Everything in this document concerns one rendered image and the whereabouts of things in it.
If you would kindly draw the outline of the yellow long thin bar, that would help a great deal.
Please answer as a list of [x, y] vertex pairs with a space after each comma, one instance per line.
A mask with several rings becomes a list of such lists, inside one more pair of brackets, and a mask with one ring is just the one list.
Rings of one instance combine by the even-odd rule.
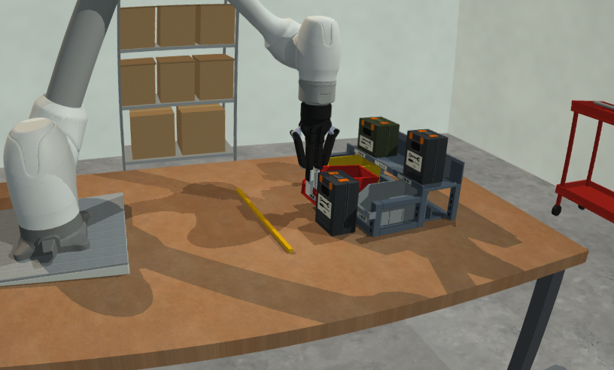
[[258, 216], [258, 218], [262, 221], [262, 223], [266, 226], [266, 228], [275, 236], [275, 238], [280, 242], [280, 244], [284, 247], [284, 249], [288, 253], [292, 253], [293, 248], [284, 240], [284, 238], [278, 233], [278, 231], [272, 226], [272, 224], [261, 214], [261, 212], [256, 208], [256, 206], [251, 202], [251, 200], [241, 191], [241, 189], [240, 188], [236, 189], [236, 192], [242, 197], [242, 199], [250, 207], [250, 209]]

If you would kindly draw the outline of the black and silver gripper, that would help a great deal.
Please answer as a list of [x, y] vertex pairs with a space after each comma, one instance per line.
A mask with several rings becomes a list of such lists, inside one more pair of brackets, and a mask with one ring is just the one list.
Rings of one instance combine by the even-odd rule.
[[[330, 121], [331, 111], [332, 105], [330, 103], [316, 106], [302, 102], [299, 127], [290, 131], [295, 144], [298, 163], [305, 168], [305, 191], [309, 195], [313, 194], [313, 187], [317, 189], [318, 172], [321, 172], [323, 166], [328, 165], [336, 136], [339, 134], [339, 129], [333, 127]], [[305, 136], [305, 153], [301, 132]], [[326, 134], [327, 138], [324, 144]]]

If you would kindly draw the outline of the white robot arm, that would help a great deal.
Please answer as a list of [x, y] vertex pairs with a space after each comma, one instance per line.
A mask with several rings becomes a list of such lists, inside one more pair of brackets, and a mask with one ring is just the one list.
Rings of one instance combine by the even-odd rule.
[[[7, 136], [5, 177], [20, 228], [16, 261], [43, 256], [48, 262], [90, 248], [90, 215], [80, 211], [75, 170], [88, 120], [82, 103], [118, 1], [77, 0], [47, 94]], [[335, 101], [341, 38], [334, 19], [311, 16], [300, 25], [276, 17], [258, 0], [227, 1], [261, 33], [275, 59], [299, 71], [301, 102]]]

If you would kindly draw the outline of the grey metal shelf rack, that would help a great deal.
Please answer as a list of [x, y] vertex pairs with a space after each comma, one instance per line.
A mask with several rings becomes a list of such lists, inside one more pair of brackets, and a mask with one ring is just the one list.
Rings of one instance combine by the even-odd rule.
[[[349, 143], [347, 143], [347, 152], [331, 153], [330, 155], [330, 157], [338, 157], [358, 154], [381, 168], [379, 183], [394, 180], [393, 178], [384, 174], [384, 172], [387, 171], [418, 190], [417, 194], [415, 195], [372, 202], [370, 213], [364, 209], [364, 217], [369, 220], [369, 225], [357, 216], [356, 224], [372, 237], [422, 227], [424, 222], [431, 220], [437, 220], [445, 217], [450, 220], [456, 219], [465, 162], [446, 154], [442, 182], [421, 185], [410, 177], [402, 174], [406, 151], [406, 138], [407, 135], [399, 131], [396, 156], [374, 158], [368, 153], [358, 149], [357, 145], [353, 146]], [[427, 200], [427, 194], [429, 191], [442, 190], [446, 188], [451, 188], [447, 211]], [[381, 213], [383, 209], [412, 204], [415, 204], [414, 220], [407, 220], [381, 226]]]

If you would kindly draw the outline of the grey open bin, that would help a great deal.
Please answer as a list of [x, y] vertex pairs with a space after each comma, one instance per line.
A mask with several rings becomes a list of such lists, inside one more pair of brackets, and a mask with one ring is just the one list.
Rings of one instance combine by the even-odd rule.
[[[359, 192], [357, 216], [369, 224], [369, 220], [363, 216], [364, 209], [371, 212], [371, 204], [374, 201], [392, 199], [402, 196], [417, 194], [416, 188], [402, 180], [391, 180], [380, 183], [370, 183]], [[415, 204], [404, 205], [382, 210], [381, 226], [413, 220]]]

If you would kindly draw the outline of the yellow open bin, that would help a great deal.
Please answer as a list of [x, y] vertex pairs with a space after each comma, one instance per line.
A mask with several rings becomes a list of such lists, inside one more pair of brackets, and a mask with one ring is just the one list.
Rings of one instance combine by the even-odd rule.
[[330, 157], [328, 165], [361, 165], [379, 177], [381, 168], [359, 155]]

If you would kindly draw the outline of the red bin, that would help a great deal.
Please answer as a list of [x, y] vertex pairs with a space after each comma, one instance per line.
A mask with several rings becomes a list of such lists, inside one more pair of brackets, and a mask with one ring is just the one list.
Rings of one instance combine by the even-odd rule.
[[[354, 179], [360, 182], [360, 190], [359, 192], [370, 183], [378, 183], [379, 177], [373, 174], [371, 171], [368, 171], [361, 165], [327, 165], [323, 166], [321, 172], [324, 171], [336, 171], [343, 170], [345, 173], [352, 176]], [[305, 180], [306, 182], [306, 180]], [[313, 187], [313, 194], [309, 195], [305, 191], [305, 182], [303, 187], [303, 195], [316, 206], [316, 198], [317, 198], [317, 190]]]

